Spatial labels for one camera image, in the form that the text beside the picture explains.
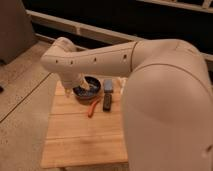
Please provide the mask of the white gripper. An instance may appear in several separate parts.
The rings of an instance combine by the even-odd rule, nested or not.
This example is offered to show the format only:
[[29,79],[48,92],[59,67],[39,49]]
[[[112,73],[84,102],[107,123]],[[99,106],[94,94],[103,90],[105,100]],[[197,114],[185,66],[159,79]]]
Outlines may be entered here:
[[60,81],[62,86],[64,87],[65,94],[70,95],[72,92],[72,89],[75,87],[82,87],[86,90],[90,89],[89,84],[87,83],[85,77],[82,74],[60,74]]

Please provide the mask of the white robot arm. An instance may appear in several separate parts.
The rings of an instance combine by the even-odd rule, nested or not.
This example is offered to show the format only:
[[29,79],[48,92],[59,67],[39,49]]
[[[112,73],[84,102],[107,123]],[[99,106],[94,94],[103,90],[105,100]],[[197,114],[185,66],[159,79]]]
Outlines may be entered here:
[[213,171],[213,89],[192,44],[143,40],[78,52],[60,37],[41,62],[66,89],[85,74],[127,79],[121,109],[131,171]]

